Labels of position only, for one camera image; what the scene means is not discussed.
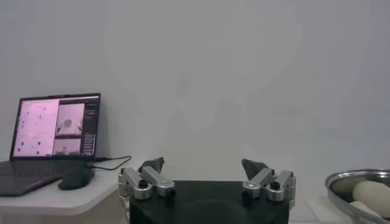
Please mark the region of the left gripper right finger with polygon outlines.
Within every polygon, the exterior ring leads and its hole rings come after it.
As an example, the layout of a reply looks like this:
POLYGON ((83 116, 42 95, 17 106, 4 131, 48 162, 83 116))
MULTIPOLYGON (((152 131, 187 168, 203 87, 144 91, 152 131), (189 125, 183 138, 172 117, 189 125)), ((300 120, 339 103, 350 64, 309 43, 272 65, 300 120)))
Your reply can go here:
POLYGON ((265 163, 242 159, 248 180, 242 183, 243 200, 266 197, 269 201, 295 201, 296 176, 290 170, 276 173, 265 163))

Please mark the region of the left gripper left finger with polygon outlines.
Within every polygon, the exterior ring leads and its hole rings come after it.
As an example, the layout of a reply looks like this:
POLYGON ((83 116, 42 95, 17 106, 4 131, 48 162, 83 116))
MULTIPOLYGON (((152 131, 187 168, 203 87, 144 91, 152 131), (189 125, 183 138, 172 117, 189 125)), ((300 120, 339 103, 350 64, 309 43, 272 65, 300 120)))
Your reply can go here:
POLYGON ((133 196, 137 200, 148 200, 155 190, 158 196, 172 200, 176 196, 176 185, 161 175, 164 163, 164 157, 159 157, 144 161, 138 169, 122 168, 118 174, 119 195, 124 199, 133 196))

